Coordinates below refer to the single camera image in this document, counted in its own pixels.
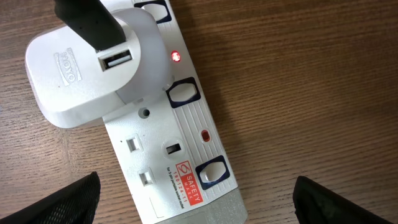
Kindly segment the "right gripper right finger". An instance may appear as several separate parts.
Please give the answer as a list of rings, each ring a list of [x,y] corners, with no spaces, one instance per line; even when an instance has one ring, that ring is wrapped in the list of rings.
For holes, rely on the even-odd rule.
[[[297,177],[293,202],[300,224],[392,224],[305,176]]]

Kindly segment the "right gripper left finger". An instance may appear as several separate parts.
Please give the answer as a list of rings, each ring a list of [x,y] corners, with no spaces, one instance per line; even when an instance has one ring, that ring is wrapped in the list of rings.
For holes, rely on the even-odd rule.
[[[96,172],[52,193],[1,223],[92,224],[100,200],[101,184]]]

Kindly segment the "white charger plug adapter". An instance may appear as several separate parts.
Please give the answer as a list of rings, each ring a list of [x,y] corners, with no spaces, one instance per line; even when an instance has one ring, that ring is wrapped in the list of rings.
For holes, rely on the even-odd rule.
[[[25,69],[38,107],[59,128],[74,128],[118,110],[173,81],[171,61],[153,16],[140,8],[113,12],[127,40],[97,51],[67,26],[34,37]]]

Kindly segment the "white power strip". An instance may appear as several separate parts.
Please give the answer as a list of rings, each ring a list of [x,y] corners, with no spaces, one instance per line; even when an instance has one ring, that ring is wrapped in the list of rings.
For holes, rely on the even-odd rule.
[[[105,1],[110,11],[151,13],[174,83],[127,105],[104,124],[143,223],[244,223],[238,183],[170,1]]]

